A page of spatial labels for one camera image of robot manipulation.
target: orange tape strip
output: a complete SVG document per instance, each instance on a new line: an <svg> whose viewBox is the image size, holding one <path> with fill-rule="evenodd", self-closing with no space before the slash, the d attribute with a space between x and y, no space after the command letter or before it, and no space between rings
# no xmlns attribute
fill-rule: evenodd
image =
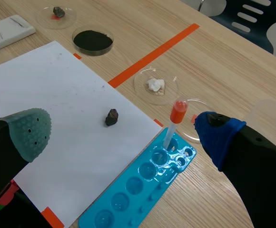
<svg viewBox="0 0 276 228"><path fill-rule="evenodd" d="M64 228L63 223L60 219L52 212L49 207L41 212L42 216L47 220L47 222L52 226L52 228Z"/></svg>
<svg viewBox="0 0 276 228"><path fill-rule="evenodd" d="M128 80L131 76L133 76L135 73L137 73L139 70L144 68L147 64L151 63L153 60L158 58L160 55L165 53L167 50L169 50L171 47L173 47L175 44L183 40L186 36L194 32L196 29L199 28L199 25L192 24L189 27L187 27L185 30L178 33L176 36L168 40L166 43L162 44L158 48L156 48L154 51L143 57L138 62L131 65L129 68L127 68L122 73L118 74L116 77L111 79L108 83L113 87L116 88L119 85L121 85L123 82Z"/></svg>
<svg viewBox="0 0 276 228"><path fill-rule="evenodd" d="M163 127L163 124L161 122L159 122L157 119L154 119L154 121L160 126Z"/></svg>
<svg viewBox="0 0 276 228"><path fill-rule="evenodd" d="M192 123L192 124L194 124L194 123L195 123L195 119L196 119L196 117L197 117L197 115L195 115L195 114L192 116L192 119L191 119L191 123Z"/></svg>
<svg viewBox="0 0 276 228"><path fill-rule="evenodd" d="M79 56L77 53L74 53L73 55L74 55L77 59L82 59L82 57Z"/></svg>

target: white rock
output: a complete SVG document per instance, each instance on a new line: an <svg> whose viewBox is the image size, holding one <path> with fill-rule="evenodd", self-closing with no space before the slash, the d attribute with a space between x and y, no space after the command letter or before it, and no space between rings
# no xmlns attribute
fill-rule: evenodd
<svg viewBox="0 0 276 228"><path fill-rule="evenodd" d="M152 78L147 82L148 88L154 92L157 92L159 89L165 88L165 81L163 79Z"/></svg>

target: white paper sheet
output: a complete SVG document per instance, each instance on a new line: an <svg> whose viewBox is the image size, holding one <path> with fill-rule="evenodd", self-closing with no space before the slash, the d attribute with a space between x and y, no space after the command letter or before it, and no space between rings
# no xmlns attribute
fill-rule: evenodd
<svg viewBox="0 0 276 228"><path fill-rule="evenodd" d="M65 227L161 130L57 42L0 65L0 117L35 107L52 118L49 144L14 180ZM111 108L119 119L105 127Z"/></svg>

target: plastic dropper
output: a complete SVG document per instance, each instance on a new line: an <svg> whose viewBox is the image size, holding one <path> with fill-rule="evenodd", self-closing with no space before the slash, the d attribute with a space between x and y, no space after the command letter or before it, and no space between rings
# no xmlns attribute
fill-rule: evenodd
<svg viewBox="0 0 276 228"><path fill-rule="evenodd" d="M170 115L170 124L168 126L168 131L165 139L163 140L163 147L168 149L168 146L171 142L172 136L181 123L187 111L187 100L184 98L179 98L175 101L173 109Z"/></svg>

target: chair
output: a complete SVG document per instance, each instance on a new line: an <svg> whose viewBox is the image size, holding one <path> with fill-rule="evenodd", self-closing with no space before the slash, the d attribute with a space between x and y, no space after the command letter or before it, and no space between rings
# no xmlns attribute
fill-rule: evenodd
<svg viewBox="0 0 276 228"><path fill-rule="evenodd" d="M276 0L271 2L269 0L226 0L226 2L224 11L210 18L273 54L273 46L266 33L276 23ZM203 3L204 0L201 0L198 11Z"/></svg>

